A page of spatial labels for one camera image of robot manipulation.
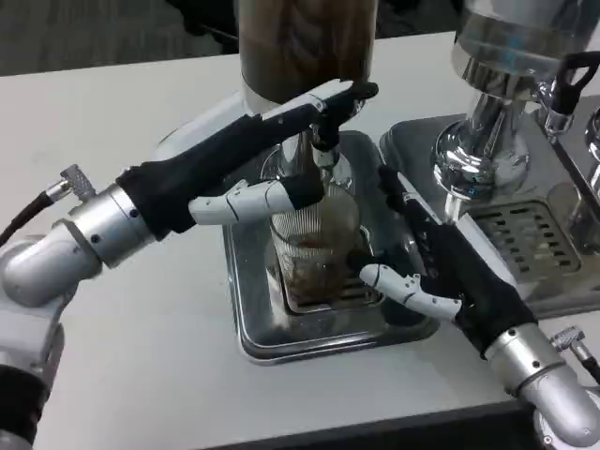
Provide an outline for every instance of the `white countertop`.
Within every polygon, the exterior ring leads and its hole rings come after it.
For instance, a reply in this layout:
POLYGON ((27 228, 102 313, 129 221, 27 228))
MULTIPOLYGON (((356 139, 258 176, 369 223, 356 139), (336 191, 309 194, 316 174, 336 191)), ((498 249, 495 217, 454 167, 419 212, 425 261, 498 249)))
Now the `white countertop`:
MULTIPOLYGON (((378 41, 371 79, 381 93, 349 128, 377 143, 396 122, 464 112, 471 89, 450 67, 453 38, 378 41)), ((106 187, 238 85, 237 56, 0 79, 0 223, 71 163, 106 187)), ((588 92, 600 93, 600 80, 588 92)), ((27 231, 43 233, 74 204, 27 231)), ((599 321, 590 313, 543 327, 578 323, 600 355, 599 321)), ((63 324, 67 346, 39 450, 196 449, 508 399, 450 326, 411 344, 252 365, 237 348, 218 227, 171 236, 84 282, 63 324)))

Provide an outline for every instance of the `coffee machine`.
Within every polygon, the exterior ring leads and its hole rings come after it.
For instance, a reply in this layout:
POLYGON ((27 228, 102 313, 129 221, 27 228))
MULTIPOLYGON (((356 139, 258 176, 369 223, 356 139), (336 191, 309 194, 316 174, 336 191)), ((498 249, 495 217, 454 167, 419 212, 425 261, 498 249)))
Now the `coffee machine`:
POLYGON ((475 89, 471 109, 396 124, 381 141, 440 217, 471 215, 538 318, 600 305, 600 98, 579 101, 599 17, 593 0, 465 2, 452 62, 475 89))
MULTIPOLYGON (((267 112, 332 79, 365 81, 377 6, 378 0, 240 2, 247 110, 267 112)), ((405 251, 411 244, 405 225, 387 208, 378 189, 377 168, 382 163, 377 145, 368 136, 339 132, 334 124, 282 142, 235 177, 264 180, 320 173, 356 199, 359 246, 370 252, 388 249, 398 264, 413 264, 405 251)), ((358 278, 346 279, 335 298, 296 302, 283 281, 268 220, 225 227, 224 236, 237 335, 242 350, 255 363, 412 341, 437 329, 435 321, 384 302, 358 278)))

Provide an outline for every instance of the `dark floor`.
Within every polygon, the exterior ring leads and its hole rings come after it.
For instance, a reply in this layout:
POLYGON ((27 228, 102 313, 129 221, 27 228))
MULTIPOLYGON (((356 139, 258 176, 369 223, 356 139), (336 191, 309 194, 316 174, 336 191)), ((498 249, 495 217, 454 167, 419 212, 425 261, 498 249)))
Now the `dark floor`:
MULTIPOLYGON (((447 31, 457 20, 451 0, 382 0, 378 36, 447 31)), ((220 53, 210 35, 187 34, 166 0, 0 0, 0 75, 220 53)))

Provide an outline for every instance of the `robotic hand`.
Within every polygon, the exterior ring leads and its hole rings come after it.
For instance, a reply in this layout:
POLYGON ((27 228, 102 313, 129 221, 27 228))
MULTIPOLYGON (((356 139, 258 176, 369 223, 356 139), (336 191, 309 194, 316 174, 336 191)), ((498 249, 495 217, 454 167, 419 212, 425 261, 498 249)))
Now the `robotic hand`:
POLYGON ((80 281, 196 223, 234 224, 318 202, 323 197, 318 175, 255 186, 242 180, 223 195, 211 195, 263 150, 321 123, 342 124, 376 94, 371 82, 333 80, 266 114, 235 117, 226 127, 195 120, 161 143, 172 157, 129 168, 98 194, 76 166, 62 172, 63 179, 0 235, 3 246, 69 192, 82 201, 46 236, 0 249, 0 448, 33 444, 64 347, 60 315, 80 281), (205 136, 210 128, 214 132, 205 136))
POLYGON ((388 205, 413 231, 427 275, 401 275, 356 252, 348 257, 351 269, 389 299, 457 326, 506 391, 541 413, 551 434, 566 444, 561 448, 598 442, 598 397, 579 385, 515 287, 494 273, 455 224, 442 223, 401 173, 382 166, 380 177, 388 205))

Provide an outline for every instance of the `coffee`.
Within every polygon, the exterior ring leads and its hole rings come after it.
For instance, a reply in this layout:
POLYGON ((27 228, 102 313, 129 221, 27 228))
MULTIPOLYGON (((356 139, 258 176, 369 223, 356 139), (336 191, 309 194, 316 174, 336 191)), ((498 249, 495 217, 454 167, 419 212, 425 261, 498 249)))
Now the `coffee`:
POLYGON ((366 80, 378 0, 241 0, 247 85, 276 103, 335 78, 366 80))

